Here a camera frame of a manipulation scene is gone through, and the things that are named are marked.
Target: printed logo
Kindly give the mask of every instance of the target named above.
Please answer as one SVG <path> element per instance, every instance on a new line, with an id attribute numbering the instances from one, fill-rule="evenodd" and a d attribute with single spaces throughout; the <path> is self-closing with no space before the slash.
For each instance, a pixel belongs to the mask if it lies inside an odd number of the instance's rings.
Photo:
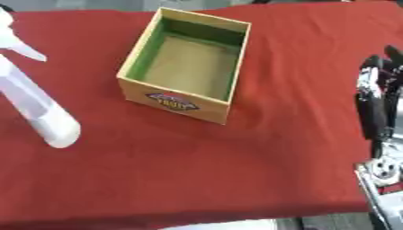
<path id="1" fill-rule="evenodd" d="M 163 93 L 149 93 L 146 94 L 146 96 L 156 100 L 159 104 L 167 107 L 171 111 L 189 111 L 199 109 L 199 107 L 191 102 L 178 97 L 168 96 Z"/>

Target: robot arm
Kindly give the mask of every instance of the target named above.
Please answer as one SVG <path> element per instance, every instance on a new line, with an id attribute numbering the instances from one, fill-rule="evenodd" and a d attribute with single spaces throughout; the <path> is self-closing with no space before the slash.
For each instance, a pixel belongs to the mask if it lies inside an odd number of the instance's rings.
<path id="1" fill-rule="evenodd" d="M 385 48 L 390 60 L 367 58 L 357 81 L 355 103 L 371 160 L 355 173 L 376 217 L 378 229 L 403 229 L 403 190 L 384 192 L 403 180 L 403 55 Z"/>

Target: red tablecloth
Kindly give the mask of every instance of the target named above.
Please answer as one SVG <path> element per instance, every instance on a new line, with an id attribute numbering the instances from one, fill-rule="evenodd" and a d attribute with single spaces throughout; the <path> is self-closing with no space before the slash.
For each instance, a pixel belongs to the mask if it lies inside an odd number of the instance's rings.
<path id="1" fill-rule="evenodd" d="M 377 2 L 206 12 L 253 24 L 227 126 L 124 100 L 115 75 L 153 13 L 14 15 L 15 32 L 49 62 L 6 55 L 83 133 L 51 148 L 0 98 L 0 223 L 105 229 L 367 209 L 353 173 L 369 156 L 355 80 L 370 54 L 403 48 L 402 10 Z"/>

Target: wooden box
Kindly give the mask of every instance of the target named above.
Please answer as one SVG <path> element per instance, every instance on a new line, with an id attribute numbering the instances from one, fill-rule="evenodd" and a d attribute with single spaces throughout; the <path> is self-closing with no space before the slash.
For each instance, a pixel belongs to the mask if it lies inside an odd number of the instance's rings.
<path id="1" fill-rule="evenodd" d="M 127 100 L 225 124 L 250 23 L 160 8 L 118 80 Z"/>

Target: white spray bottle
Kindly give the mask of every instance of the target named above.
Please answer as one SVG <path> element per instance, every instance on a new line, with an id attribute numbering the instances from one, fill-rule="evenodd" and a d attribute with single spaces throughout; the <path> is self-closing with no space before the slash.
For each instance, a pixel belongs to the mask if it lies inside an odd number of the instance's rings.
<path id="1" fill-rule="evenodd" d="M 28 58 L 46 61 L 44 55 L 14 35 L 9 27 L 12 22 L 13 17 L 0 7 L 0 49 L 11 49 Z M 78 122 L 1 54 L 0 92 L 49 145 L 67 147 L 80 136 Z"/>

